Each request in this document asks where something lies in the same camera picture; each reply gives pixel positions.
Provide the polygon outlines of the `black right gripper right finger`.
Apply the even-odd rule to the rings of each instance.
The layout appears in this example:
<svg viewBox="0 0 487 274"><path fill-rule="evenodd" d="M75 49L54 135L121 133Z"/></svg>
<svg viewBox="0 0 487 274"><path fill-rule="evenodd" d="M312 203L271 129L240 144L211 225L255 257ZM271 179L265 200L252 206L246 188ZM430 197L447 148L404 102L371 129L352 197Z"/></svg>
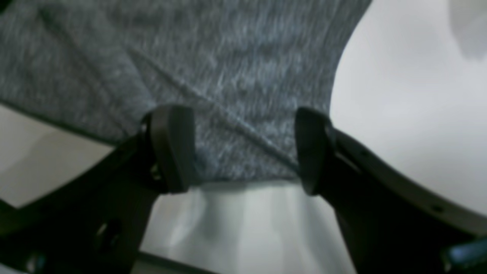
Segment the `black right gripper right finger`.
<svg viewBox="0 0 487 274"><path fill-rule="evenodd" d="M358 274L485 274L486 216L411 181L326 114L294 117L301 184L334 210Z"/></svg>

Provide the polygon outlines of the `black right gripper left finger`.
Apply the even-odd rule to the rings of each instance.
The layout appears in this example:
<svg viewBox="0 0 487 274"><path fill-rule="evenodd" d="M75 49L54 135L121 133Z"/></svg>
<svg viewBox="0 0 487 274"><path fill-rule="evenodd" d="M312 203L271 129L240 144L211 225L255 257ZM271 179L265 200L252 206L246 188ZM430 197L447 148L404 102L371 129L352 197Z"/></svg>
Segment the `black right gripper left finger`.
<svg viewBox="0 0 487 274"><path fill-rule="evenodd" d="M128 274L162 194L196 182L195 113L161 105L139 133L60 189L1 203L1 264L28 274Z"/></svg>

